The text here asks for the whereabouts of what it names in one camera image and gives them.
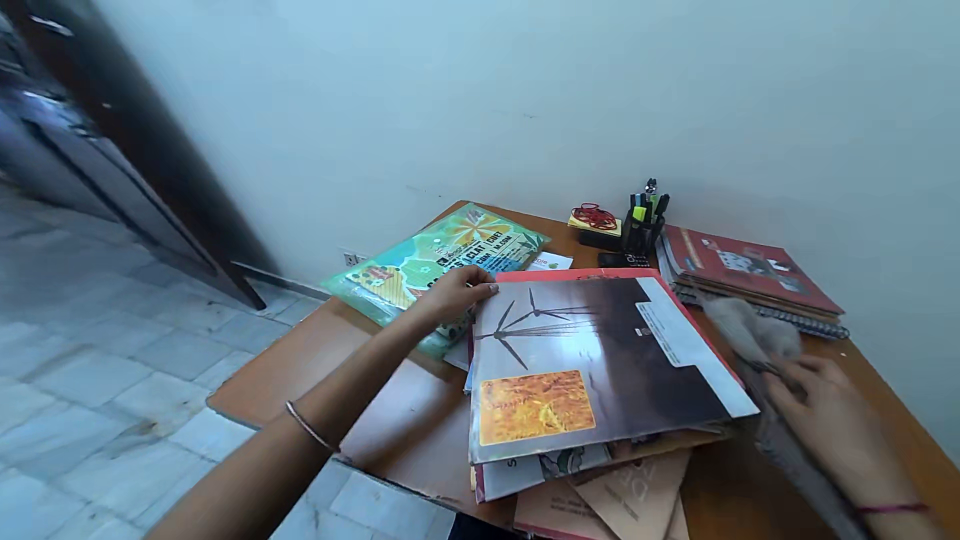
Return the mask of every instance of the wind turbine image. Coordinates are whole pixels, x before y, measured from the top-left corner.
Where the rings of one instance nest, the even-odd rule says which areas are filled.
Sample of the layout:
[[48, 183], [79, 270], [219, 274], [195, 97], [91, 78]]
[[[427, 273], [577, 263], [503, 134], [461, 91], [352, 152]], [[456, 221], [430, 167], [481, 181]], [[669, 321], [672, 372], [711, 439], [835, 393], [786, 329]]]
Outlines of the wind turbine image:
[[[530, 295], [530, 302], [531, 304], [533, 304], [532, 293]], [[516, 300], [510, 302], [510, 305], [507, 306], [507, 309], [503, 312], [503, 315], [500, 316], [500, 321], [496, 324], [496, 330], [493, 333], [485, 333], [483, 335], [477, 335], [473, 338], [473, 340], [479, 341], [481, 339], [484, 339], [485, 337], [492, 337], [493, 339], [499, 341], [500, 345], [503, 345], [504, 349], [506, 349], [516, 359], [516, 361], [519, 362], [521, 366], [523, 366], [523, 369], [527, 371], [529, 371], [530, 368], [527, 367], [527, 364], [523, 362], [523, 359], [520, 358], [520, 355], [517, 354], [516, 350], [514, 350], [514, 348], [510, 346], [510, 343], [507, 342], [508, 337], [563, 337], [563, 336], [575, 335], [580, 329], [595, 326], [595, 323], [592, 320], [588, 320], [588, 321], [576, 321], [576, 322], [564, 323], [559, 325], [547, 325], [542, 327], [533, 327], [528, 329], [508, 331], [503, 326], [503, 323], [506, 322], [507, 315], [510, 314], [510, 310], [514, 307], [514, 304], [516, 304]], [[587, 309], [587, 307], [566, 307], [563, 309], [566, 309], [566, 311], [563, 311], [563, 313], [567, 315], [573, 315], [573, 314], [590, 315], [591, 314], [588, 310], [585, 310]], [[548, 309], [548, 310], [541, 311], [540, 313], [544, 315], [558, 316], [555, 314], [556, 311], [557, 311], [556, 309]], [[527, 313], [526, 315], [520, 317], [519, 319], [507, 325], [507, 327], [515, 325], [516, 323], [520, 322], [521, 320], [527, 318], [532, 314], [533, 314], [533, 311], [531, 311], [530, 313]], [[564, 319], [565, 321], [569, 320], [566, 317], [559, 317], [559, 318]]]
[[516, 323], [526, 319], [527, 317], [533, 315], [535, 318], [540, 317], [541, 315], [546, 315], [548, 317], [556, 317], [558, 319], [563, 319], [569, 321], [564, 317], [564, 315], [592, 315], [587, 306], [580, 307], [555, 307], [553, 309], [537, 309], [537, 304], [534, 303], [534, 289], [527, 288], [527, 293], [530, 294], [530, 312], [526, 315], [523, 315], [519, 319], [516, 319], [514, 322], [507, 325], [503, 330], [507, 330], [509, 327], [515, 325]]

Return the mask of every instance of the bracelet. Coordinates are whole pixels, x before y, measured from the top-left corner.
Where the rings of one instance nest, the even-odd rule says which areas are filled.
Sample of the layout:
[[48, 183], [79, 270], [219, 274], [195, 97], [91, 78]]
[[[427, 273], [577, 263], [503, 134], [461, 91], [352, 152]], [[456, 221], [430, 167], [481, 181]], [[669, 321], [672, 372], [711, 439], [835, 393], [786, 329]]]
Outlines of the bracelet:
[[303, 417], [301, 417], [299, 414], [297, 414], [297, 410], [294, 409], [294, 403], [293, 403], [293, 402], [289, 402], [289, 401], [288, 401], [288, 402], [285, 403], [285, 405], [287, 405], [287, 412], [290, 413], [290, 416], [293, 416], [293, 417], [294, 417], [294, 420], [296, 420], [297, 423], [300, 424], [300, 427], [303, 428], [304, 430], [306, 430], [307, 433], [310, 433], [310, 436], [311, 436], [311, 437], [313, 437], [314, 439], [316, 439], [317, 442], [319, 442], [320, 444], [324, 445], [324, 447], [325, 447], [327, 450], [330, 450], [332, 453], [334, 453], [334, 454], [339, 454], [339, 453], [340, 453], [340, 447], [338, 447], [338, 446], [336, 446], [336, 445], [331, 445], [331, 444], [327, 443], [326, 441], [324, 441], [324, 438], [321, 437], [321, 436], [319, 436], [316, 431], [313, 431], [313, 428], [311, 428], [310, 425], [307, 424], [305, 420], [303, 420]]
[[900, 512], [926, 512], [930, 507], [924, 503], [884, 504], [881, 506], [860, 506], [856, 509], [861, 514], [896, 514]]

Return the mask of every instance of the red rubber band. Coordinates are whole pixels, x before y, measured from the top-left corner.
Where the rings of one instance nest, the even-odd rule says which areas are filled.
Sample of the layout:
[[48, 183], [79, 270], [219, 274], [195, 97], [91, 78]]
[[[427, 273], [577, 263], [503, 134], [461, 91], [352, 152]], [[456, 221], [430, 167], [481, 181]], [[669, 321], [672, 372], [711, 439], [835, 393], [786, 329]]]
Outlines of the red rubber band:
[[572, 210], [573, 217], [601, 231], [616, 229], [616, 218], [608, 211], [601, 209], [596, 203], [583, 203]]
[[885, 504], [882, 506], [861, 506], [856, 509], [861, 514], [896, 514], [900, 512], [926, 512], [930, 507], [924, 503]]

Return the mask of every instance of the marker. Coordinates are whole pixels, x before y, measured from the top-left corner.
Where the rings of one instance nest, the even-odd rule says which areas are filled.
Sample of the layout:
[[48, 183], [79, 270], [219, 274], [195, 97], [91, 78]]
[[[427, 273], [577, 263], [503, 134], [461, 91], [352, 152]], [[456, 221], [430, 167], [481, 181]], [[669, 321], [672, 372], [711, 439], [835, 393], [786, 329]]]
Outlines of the marker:
[[660, 199], [657, 201], [657, 217], [663, 215], [666, 212], [666, 206], [670, 204], [670, 195], [661, 195]]

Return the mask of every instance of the wooden desk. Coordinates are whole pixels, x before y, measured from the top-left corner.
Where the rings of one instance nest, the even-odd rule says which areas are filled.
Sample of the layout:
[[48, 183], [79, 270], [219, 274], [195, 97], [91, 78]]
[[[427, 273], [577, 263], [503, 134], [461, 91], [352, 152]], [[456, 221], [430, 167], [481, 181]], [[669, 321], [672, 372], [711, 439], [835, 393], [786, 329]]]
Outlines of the wooden desk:
[[[443, 217], [464, 205], [461, 201]], [[551, 253], [573, 257], [574, 268], [596, 266], [598, 250], [577, 243], [564, 223], [487, 207], [553, 238]], [[732, 352], [703, 313], [697, 322], [726, 357]], [[213, 409], [259, 428], [338, 366], [378, 326], [332, 299], [244, 366], [208, 400]], [[960, 473], [897, 399], [850, 340], [804, 337], [807, 351], [836, 360], [887, 420], [900, 455], [924, 500], [960, 538]], [[421, 356], [403, 361], [341, 445], [353, 465], [437, 503], [509, 527], [516, 499], [476, 504], [469, 489], [466, 374]], [[713, 538], [829, 538], [820, 518], [750, 439], [696, 449], [682, 488], [693, 540]]]

